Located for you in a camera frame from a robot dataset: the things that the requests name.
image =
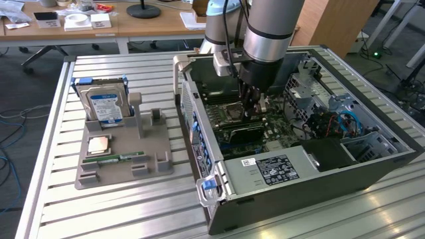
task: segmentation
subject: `hard drive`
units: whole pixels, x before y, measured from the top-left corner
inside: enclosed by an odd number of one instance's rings
[[[99,120],[101,127],[120,126],[123,118],[132,116],[125,75],[116,79],[72,79],[71,86],[81,99],[87,119]]]

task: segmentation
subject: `slotted aluminum surface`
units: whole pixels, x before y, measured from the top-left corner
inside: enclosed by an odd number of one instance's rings
[[[316,51],[361,92],[377,104],[409,135],[425,145],[424,128],[394,107],[348,65],[320,47]],[[119,77],[127,74],[131,92],[143,94],[141,113],[161,107],[167,117],[173,152],[172,175],[104,187],[73,187],[85,112],[69,79],[64,100],[57,106],[41,176],[35,172],[31,186],[37,189],[25,202],[17,238],[125,238],[125,239],[282,239],[282,238],[425,238],[425,158],[386,175],[370,188],[265,220],[233,232],[209,236],[199,204],[183,132],[173,102],[172,57],[192,52],[77,57],[71,64],[73,77]],[[344,88],[322,71],[322,81],[337,93]]]

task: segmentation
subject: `wooden cabinet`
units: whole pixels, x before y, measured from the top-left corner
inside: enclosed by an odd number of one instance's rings
[[[292,45],[326,45],[344,58],[378,0],[305,0]]]

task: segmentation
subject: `white table leg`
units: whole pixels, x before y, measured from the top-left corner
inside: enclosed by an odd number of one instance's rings
[[[402,22],[400,23],[398,27],[396,28],[390,38],[388,38],[386,42],[385,42],[385,47],[389,48],[389,46],[392,45],[393,41],[396,40],[396,38],[398,37],[402,29],[405,28],[406,24],[409,23],[412,17],[414,16],[416,12],[418,11],[418,9],[422,8],[418,5],[416,5],[412,10],[409,11],[408,15],[405,16]]]
[[[424,46],[420,48],[418,52],[414,54],[414,56],[412,57],[410,61],[408,62],[406,66],[409,68],[413,68],[418,61],[421,60],[421,58],[425,57],[425,44]]]
[[[373,33],[372,33],[372,35],[369,37],[369,40],[366,42],[366,47],[368,48],[370,48],[372,43],[377,39],[377,36],[380,35],[380,33],[381,33],[388,21],[390,20],[392,16],[394,15],[394,12],[396,12],[401,2],[402,2],[402,0],[396,0],[393,5],[392,5],[392,8],[388,10],[388,12],[386,12],[386,14],[385,14],[378,26],[377,26],[377,29],[374,29],[374,31],[373,31]]]
[[[117,44],[119,44],[119,50],[120,50],[120,54],[128,54],[128,46],[127,43],[128,41],[128,37],[117,37],[116,38]]]

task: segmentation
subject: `tape roll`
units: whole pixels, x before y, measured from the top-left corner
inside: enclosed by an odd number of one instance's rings
[[[59,6],[68,6],[69,4],[72,4],[72,0],[69,1],[56,1]]]
[[[80,13],[71,14],[65,17],[65,22],[72,22],[75,25],[85,25],[88,16]]]

